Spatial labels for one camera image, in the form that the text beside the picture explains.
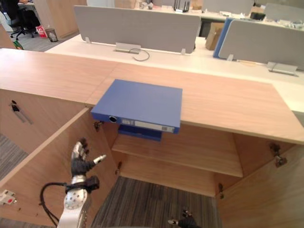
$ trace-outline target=cabinet shelf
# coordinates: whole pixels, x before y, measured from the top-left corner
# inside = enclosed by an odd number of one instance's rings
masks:
[[[228,132],[182,124],[178,134],[163,133],[161,142],[120,134],[112,150],[243,177],[233,135]]]
[[[121,161],[123,177],[159,184],[205,196],[215,196],[214,173],[169,162],[113,152]]]

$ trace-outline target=white desk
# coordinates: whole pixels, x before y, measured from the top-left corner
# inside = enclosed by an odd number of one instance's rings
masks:
[[[205,12],[205,13],[203,13],[201,10],[191,10],[191,9],[186,13],[180,13],[180,12],[175,12],[172,8],[168,9],[168,8],[162,8],[162,7],[154,6],[152,11],[163,12],[163,13],[176,13],[176,14],[184,14],[184,15],[194,15],[194,16],[200,16],[203,19],[220,20],[220,21],[223,21],[223,22],[227,18],[226,16],[223,16],[219,13],[215,13],[215,12]],[[240,14],[232,14],[231,17],[240,19],[241,15]]]
[[[205,39],[200,37],[197,37],[196,49],[190,55],[148,51],[150,59],[137,62],[132,59],[132,56],[145,58],[146,54],[142,52],[139,55],[133,55],[115,52],[113,45],[87,44],[78,35],[47,52],[271,83],[291,110],[304,113],[304,73],[297,72],[299,77],[286,76],[270,73],[265,64],[230,62],[213,58],[213,51],[205,48]]]

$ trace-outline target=wooden countertop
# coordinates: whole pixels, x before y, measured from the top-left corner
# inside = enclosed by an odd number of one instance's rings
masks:
[[[1,88],[94,106],[114,79],[183,89],[181,122],[304,144],[304,128],[270,84],[71,57],[0,50]]]

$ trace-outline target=cabinet door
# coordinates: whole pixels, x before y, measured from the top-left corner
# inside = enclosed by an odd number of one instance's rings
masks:
[[[271,161],[217,196],[223,228],[304,227],[304,146],[282,157],[287,164]]]
[[[55,131],[84,108],[83,104],[54,98],[0,90],[0,132],[31,153]],[[12,111],[12,100],[32,122]]]
[[[96,175],[100,180],[100,189],[92,192],[88,213],[88,223],[93,221],[117,179],[104,131],[101,127],[96,132],[93,122],[90,110],[83,109],[0,181],[0,192],[10,190],[17,200],[11,205],[0,206],[1,217],[51,226],[51,221],[39,205],[40,190],[48,182],[71,182],[71,151],[75,143],[85,137],[90,150],[88,160],[101,154],[107,155],[87,174],[87,177]],[[63,212],[64,197],[63,187],[49,187],[45,192],[46,205],[57,217]]]

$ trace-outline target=wooden cabinet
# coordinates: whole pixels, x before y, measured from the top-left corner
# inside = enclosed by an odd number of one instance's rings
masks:
[[[18,200],[0,206],[1,217],[51,225],[39,206],[39,191],[47,182],[71,180],[72,148],[86,137],[91,158],[108,155],[88,174],[101,182],[92,193],[89,221],[119,173],[216,197],[224,228],[303,227],[304,151],[298,145],[304,145],[304,129],[273,86],[46,53],[1,52],[1,86],[6,89],[0,90],[1,133],[31,153],[0,181],[0,192],[10,190]],[[24,59],[27,71],[18,68]],[[115,79],[182,87],[179,134],[164,133],[161,142],[154,142],[119,135],[114,123],[97,132],[83,103],[94,106]],[[12,100],[33,124],[22,123],[12,112]],[[273,144],[287,158],[281,167],[276,167]],[[46,192],[58,216],[64,195],[55,187]]]
[[[87,174],[97,175],[101,183],[100,189],[92,192],[88,223],[93,221],[117,178],[116,166],[104,131],[100,129],[96,132],[93,122],[89,109],[81,110],[0,181],[0,190],[14,192],[17,199],[17,203],[0,206],[1,217],[52,226],[43,208],[39,206],[40,190],[48,182],[71,181],[71,151],[75,143],[85,137],[90,148],[89,160],[101,154],[107,155],[102,163]],[[64,197],[64,188],[50,187],[45,192],[47,206],[58,217],[63,211]]]
[[[33,152],[55,131],[69,121],[84,104],[54,98],[0,90],[0,133],[25,152]],[[14,113],[10,104],[17,103]]]

